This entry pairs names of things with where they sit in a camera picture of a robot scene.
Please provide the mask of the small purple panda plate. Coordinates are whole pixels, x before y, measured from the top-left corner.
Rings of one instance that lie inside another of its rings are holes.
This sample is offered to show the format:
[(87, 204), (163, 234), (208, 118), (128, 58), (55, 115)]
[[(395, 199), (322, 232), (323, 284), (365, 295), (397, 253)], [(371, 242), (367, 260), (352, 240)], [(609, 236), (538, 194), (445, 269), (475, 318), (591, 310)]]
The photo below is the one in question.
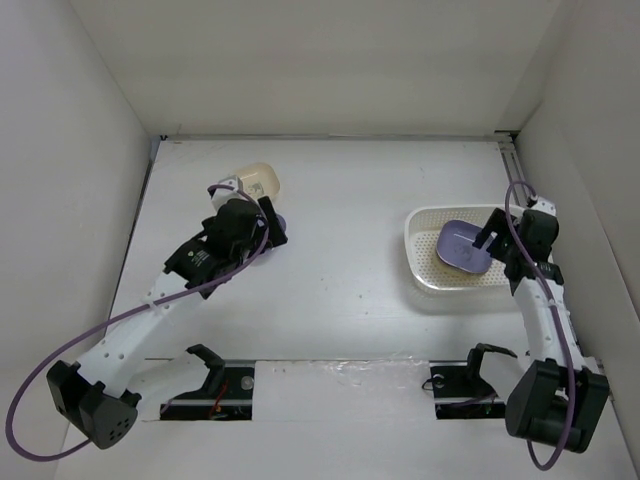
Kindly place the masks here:
[(446, 222), (438, 235), (436, 254), (446, 265), (464, 273), (482, 275), (489, 271), (492, 258), (485, 247), (473, 246), (481, 228), (463, 220)]

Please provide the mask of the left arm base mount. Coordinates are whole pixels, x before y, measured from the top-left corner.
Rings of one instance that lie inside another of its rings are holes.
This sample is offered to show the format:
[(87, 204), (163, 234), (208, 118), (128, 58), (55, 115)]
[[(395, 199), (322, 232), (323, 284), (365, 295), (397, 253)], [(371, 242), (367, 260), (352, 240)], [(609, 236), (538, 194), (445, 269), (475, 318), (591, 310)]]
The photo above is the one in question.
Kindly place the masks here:
[(201, 360), (207, 375), (196, 389), (165, 401), (159, 410), (162, 421), (250, 421), (253, 413), (256, 362), (227, 362), (208, 347), (198, 344), (187, 352)]

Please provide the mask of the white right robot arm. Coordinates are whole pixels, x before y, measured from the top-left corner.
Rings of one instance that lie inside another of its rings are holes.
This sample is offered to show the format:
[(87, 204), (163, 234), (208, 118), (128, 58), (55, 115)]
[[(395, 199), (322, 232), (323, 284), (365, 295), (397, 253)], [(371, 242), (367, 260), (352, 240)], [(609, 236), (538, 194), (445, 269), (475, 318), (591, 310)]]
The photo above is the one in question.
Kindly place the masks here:
[(494, 209), (476, 235), (474, 247), (504, 266), (530, 357), (522, 367), (514, 352), (479, 344), (470, 352), (472, 363), (462, 369), (462, 381), (473, 393), (493, 388), (505, 400), (509, 435), (556, 452), (583, 453), (607, 402), (609, 383), (588, 367), (575, 339), (564, 276), (551, 260), (558, 234), (554, 206), (539, 202), (517, 216), (507, 207)]

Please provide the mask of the cream panda plate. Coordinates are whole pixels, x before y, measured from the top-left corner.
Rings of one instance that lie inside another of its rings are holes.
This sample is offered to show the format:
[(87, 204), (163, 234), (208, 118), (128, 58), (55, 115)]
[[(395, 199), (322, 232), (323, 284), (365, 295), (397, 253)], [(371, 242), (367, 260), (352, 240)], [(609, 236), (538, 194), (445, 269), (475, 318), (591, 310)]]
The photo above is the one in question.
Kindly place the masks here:
[(264, 196), (275, 200), (280, 192), (279, 178), (267, 163), (253, 163), (235, 170), (233, 174), (238, 177), (242, 190), (254, 200)]

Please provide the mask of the large purple panda plate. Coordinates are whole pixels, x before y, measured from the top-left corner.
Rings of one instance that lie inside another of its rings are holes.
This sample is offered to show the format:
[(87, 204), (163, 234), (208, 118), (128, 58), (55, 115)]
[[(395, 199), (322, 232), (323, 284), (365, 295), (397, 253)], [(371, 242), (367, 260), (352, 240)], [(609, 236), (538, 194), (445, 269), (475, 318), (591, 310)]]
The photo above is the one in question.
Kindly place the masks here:
[(283, 246), (288, 243), (288, 236), (286, 235), (286, 221), (285, 219), (276, 214), (274, 217), (267, 220), (268, 236), (264, 248), (261, 253), (266, 252)]

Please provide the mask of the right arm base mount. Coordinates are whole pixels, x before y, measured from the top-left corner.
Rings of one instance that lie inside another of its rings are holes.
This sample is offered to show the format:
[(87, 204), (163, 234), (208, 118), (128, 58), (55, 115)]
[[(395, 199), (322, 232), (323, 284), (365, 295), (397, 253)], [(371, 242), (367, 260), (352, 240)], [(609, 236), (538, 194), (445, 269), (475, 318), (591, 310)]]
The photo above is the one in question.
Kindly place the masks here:
[(439, 420), (504, 419), (518, 408), (513, 393), (531, 357), (479, 343), (464, 360), (436, 360), (422, 389), (431, 393)]

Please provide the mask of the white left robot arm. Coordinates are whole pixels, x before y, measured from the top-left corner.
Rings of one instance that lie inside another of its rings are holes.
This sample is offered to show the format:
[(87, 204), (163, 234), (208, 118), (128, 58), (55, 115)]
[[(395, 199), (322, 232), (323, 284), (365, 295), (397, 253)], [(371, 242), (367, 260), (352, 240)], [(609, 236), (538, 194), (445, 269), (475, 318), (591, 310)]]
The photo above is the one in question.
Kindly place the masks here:
[(59, 360), (46, 374), (56, 409), (101, 450), (126, 436), (153, 397), (218, 393), (225, 362), (202, 344), (166, 364), (140, 372), (150, 347), (188, 319), (214, 291), (264, 251), (288, 238), (272, 200), (232, 196), (201, 230), (166, 260), (139, 313), (115, 323), (74, 362)]

